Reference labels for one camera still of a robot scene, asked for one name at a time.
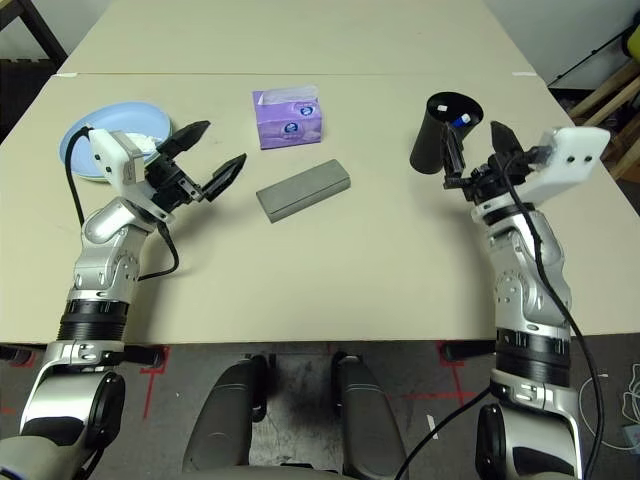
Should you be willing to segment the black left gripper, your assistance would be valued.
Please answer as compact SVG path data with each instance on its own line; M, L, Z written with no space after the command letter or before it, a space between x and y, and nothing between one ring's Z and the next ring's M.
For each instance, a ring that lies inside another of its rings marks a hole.
M213 202L243 169L246 153L221 165L201 188L175 162L173 158L197 144L209 126L208 120L200 120L174 132L156 147L158 154L145 166L145 180L154 190L151 200L162 210L175 210L204 198Z

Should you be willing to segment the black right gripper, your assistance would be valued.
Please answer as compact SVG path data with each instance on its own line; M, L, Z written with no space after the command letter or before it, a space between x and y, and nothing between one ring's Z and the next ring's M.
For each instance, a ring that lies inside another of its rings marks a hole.
M498 197L508 192L508 183L521 185L530 174L529 164L520 157L524 150L514 131L495 120L490 122L490 129L494 154L464 177L462 141L455 127L444 124L444 188L461 189L466 201L488 201Z

